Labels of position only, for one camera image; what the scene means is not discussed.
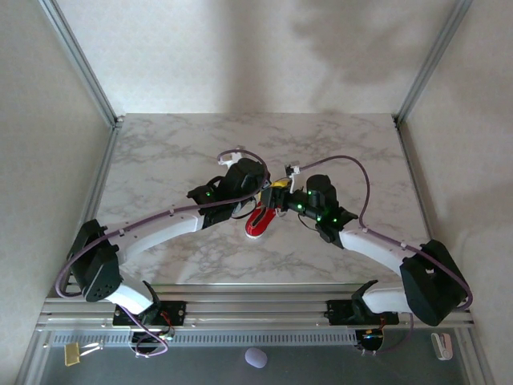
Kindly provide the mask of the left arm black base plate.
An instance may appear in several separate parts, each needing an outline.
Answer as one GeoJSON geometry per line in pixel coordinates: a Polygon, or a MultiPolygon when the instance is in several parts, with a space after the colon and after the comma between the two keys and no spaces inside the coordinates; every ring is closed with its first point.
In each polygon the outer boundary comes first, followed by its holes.
{"type": "MultiPolygon", "coordinates": [[[[183,301],[162,301],[159,305],[151,306],[141,315],[135,317],[145,326],[182,326],[186,315],[187,303],[183,301]]],[[[113,326],[134,326],[133,320],[121,309],[115,308],[112,319],[113,326]]]]}

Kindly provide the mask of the gold binder clip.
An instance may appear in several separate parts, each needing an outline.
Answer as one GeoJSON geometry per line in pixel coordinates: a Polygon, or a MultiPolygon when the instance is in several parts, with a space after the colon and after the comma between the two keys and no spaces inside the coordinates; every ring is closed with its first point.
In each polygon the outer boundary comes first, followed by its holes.
{"type": "Polygon", "coordinates": [[[95,351],[101,351],[102,349],[103,344],[100,342],[93,342],[83,346],[80,346],[77,342],[68,343],[64,347],[65,366],[71,367],[78,364],[83,356],[89,355],[95,351]]]}

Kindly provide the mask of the aluminium corner post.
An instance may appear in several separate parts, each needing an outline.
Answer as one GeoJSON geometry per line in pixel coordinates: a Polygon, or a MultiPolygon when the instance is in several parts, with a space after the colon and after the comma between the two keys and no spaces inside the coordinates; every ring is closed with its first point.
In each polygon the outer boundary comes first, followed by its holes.
{"type": "Polygon", "coordinates": [[[57,0],[37,0],[42,11],[48,18],[51,26],[64,47],[71,64],[75,67],[79,77],[90,92],[100,114],[112,129],[118,127],[118,116],[111,102],[107,98],[100,81],[95,75],[78,39],[75,36],[57,0]]]}
{"type": "Polygon", "coordinates": [[[434,42],[424,58],[420,70],[414,77],[405,99],[393,115],[395,127],[399,130],[413,111],[431,76],[440,63],[446,49],[458,31],[474,0],[455,0],[446,21],[442,24],[434,42]]]}

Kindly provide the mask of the aluminium side rail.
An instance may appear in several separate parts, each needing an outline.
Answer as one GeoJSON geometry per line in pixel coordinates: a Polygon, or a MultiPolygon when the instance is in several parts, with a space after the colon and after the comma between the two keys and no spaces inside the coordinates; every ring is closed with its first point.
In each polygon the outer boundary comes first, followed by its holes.
{"type": "MultiPolygon", "coordinates": [[[[86,206],[83,210],[83,214],[79,222],[79,227],[81,227],[81,225],[85,222],[96,218],[97,212],[99,210],[99,205],[102,199],[105,183],[108,177],[109,169],[111,167],[111,161],[114,154],[115,146],[119,137],[119,132],[123,127],[123,123],[124,118],[118,118],[117,122],[110,129],[109,136],[107,138],[107,145],[103,152],[99,167],[95,172],[93,185],[87,198],[86,206]]],[[[66,258],[64,266],[59,271],[54,283],[55,292],[59,297],[65,293],[67,283],[71,275],[71,268],[67,266],[67,263],[68,258],[66,258]]]]}
{"type": "Polygon", "coordinates": [[[413,136],[407,123],[396,124],[396,128],[426,231],[430,237],[435,237],[436,220],[434,219],[433,202],[413,136]]]}

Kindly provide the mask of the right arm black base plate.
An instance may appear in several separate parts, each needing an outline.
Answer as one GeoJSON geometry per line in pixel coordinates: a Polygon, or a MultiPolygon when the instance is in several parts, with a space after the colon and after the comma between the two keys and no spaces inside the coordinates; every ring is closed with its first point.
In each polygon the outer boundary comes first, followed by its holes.
{"type": "Polygon", "coordinates": [[[398,325],[394,312],[372,313],[363,302],[354,300],[329,300],[324,317],[331,326],[387,326],[398,325]]]}

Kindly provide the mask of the lavender oval object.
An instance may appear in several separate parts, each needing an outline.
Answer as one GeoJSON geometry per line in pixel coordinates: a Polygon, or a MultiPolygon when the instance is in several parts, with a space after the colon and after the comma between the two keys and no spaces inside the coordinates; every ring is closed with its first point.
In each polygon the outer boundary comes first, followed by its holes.
{"type": "Polygon", "coordinates": [[[248,365],[257,369],[264,368],[268,363],[267,354],[255,347],[250,347],[246,350],[244,359],[248,365]]]}

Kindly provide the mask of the aluminium rail frame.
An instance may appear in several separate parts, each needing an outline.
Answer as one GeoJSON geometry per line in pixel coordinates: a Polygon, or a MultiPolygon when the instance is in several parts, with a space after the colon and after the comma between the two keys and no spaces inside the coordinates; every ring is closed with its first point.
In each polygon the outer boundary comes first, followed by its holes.
{"type": "MultiPolygon", "coordinates": [[[[163,300],[185,301],[181,330],[326,330],[327,301],[348,299],[350,284],[157,285],[163,300]]],[[[115,307],[108,301],[47,298],[39,330],[112,330],[115,307]]]]}

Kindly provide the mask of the red shoe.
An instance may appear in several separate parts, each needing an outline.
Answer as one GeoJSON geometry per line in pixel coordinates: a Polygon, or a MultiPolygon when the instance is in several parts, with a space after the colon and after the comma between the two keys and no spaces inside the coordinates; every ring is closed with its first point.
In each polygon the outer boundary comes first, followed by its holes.
{"type": "MultiPolygon", "coordinates": [[[[278,199],[282,203],[284,193],[286,190],[289,189],[289,180],[288,180],[288,178],[281,178],[279,180],[272,182],[272,184],[269,187],[282,187],[283,188],[283,193],[280,196],[280,198],[278,199]]],[[[271,217],[271,216],[264,216],[262,214],[261,215],[257,214],[257,211],[256,211],[257,208],[259,206],[266,207],[265,206],[266,201],[267,200],[261,199],[261,201],[257,205],[256,209],[253,210],[253,212],[249,216],[249,219],[246,221],[244,230],[245,230],[246,235],[252,239],[257,239],[258,237],[261,237],[264,234],[265,230],[269,227],[269,225],[271,224],[273,219],[277,216],[276,215],[275,217],[271,217]]]]}

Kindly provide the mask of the white plastic clip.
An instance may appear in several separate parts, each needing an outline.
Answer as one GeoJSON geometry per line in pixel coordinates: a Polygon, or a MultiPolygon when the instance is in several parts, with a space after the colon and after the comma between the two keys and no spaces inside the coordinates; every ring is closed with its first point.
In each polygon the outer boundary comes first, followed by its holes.
{"type": "Polygon", "coordinates": [[[432,333],[430,337],[437,359],[440,361],[452,360],[454,352],[451,336],[448,333],[432,333]]]}

